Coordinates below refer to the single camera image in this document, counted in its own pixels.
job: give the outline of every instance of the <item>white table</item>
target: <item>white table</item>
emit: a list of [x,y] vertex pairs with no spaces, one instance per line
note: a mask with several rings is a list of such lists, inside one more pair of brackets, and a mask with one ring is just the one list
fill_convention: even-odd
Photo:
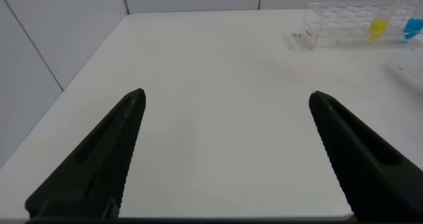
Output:
[[147,107],[121,217],[348,217],[315,90],[423,167],[421,101],[386,69],[400,50],[297,50],[302,16],[127,16],[0,169],[0,217],[27,217],[27,197],[138,87]]

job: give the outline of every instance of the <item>clear plastic container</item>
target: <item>clear plastic container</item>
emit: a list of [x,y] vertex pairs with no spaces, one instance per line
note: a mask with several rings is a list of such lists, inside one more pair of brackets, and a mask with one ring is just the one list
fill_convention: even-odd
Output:
[[[403,46],[409,43],[404,34],[412,18],[423,19],[423,0],[310,3],[299,35],[308,48]],[[408,33],[420,33],[415,28]]]

